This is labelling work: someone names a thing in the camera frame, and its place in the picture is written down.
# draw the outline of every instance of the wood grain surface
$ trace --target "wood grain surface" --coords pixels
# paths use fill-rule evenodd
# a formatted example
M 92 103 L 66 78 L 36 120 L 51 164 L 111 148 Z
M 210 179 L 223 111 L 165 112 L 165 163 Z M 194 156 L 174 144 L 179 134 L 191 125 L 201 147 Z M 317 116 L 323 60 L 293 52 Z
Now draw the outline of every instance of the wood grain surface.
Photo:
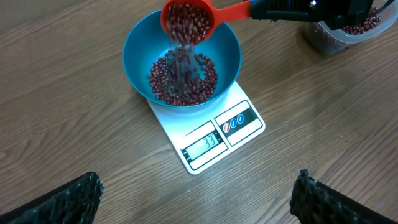
M 231 23 L 267 129 L 193 176 L 122 66 L 130 29 L 163 3 L 0 0 L 0 214 L 95 171 L 98 224 L 298 223 L 289 199 L 308 168 L 398 221 L 398 24 L 324 57 L 302 23 Z

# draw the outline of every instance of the black object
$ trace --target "black object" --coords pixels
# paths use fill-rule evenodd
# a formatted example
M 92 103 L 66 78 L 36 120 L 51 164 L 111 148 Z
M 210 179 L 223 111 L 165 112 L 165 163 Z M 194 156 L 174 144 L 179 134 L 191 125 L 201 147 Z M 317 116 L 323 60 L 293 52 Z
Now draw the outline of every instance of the black object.
M 1 224 L 90 224 L 104 187 L 88 172 L 27 204 L 0 216 Z
M 301 224 L 397 224 L 301 170 L 294 183 L 290 213 Z
M 394 0 L 389 0 L 375 14 Z M 331 30 L 363 24 L 369 16 L 373 0 L 258 0 L 251 4 L 253 19 L 320 22 Z

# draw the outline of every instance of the white kitchen scale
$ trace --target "white kitchen scale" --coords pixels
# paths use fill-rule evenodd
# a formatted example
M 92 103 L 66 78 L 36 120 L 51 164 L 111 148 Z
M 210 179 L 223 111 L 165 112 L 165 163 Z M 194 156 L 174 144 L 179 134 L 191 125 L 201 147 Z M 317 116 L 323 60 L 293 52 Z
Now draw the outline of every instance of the white kitchen scale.
M 168 108 L 148 101 L 188 172 L 196 175 L 266 129 L 238 83 L 198 108 Z

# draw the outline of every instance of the red measuring cup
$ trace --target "red measuring cup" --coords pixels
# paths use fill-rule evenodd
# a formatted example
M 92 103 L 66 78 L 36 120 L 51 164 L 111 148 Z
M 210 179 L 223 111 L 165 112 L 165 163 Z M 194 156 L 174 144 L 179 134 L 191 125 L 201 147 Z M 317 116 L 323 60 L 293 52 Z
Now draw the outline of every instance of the red measuring cup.
M 161 15 L 162 28 L 164 31 L 166 31 L 166 33 L 169 32 L 166 27 L 166 15 L 167 11 L 169 10 L 169 5 L 173 3 L 193 4 L 196 7 L 202 8 L 208 13 L 211 19 L 211 23 L 208 31 L 206 32 L 206 37 L 202 41 L 209 38 L 212 35 L 213 31 L 216 29 L 216 27 L 223 22 L 248 19 L 251 17 L 250 16 L 251 1 L 244 1 L 223 9 L 216 9 L 213 6 L 211 0 L 166 0 L 166 3 L 162 8 L 162 15 Z

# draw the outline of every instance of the blue bowl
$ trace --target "blue bowl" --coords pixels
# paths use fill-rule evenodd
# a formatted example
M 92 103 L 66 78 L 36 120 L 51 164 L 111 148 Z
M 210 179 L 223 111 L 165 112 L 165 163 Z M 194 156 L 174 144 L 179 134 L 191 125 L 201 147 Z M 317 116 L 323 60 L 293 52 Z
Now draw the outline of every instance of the blue bowl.
M 155 11 L 141 19 L 126 39 L 123 66 L 130 83 L 142 96 L 161 106 L 192 108 L 214 101 L 231 87 L 242 64 L 241 46 L 232 28 L 223 23 L 208 40 L 195 46 L 196 53 L 211 57 L 211 61 L 215 63 L 218 80 L 214 94 L 206 102 L 198 105 L 168 105 L 164 100 L 155 97 L 148 79 L 152 63 L 159 57 L 164 57 L 170 49 L 169 37 L 160 25 L 160 13 L 160 10 Z

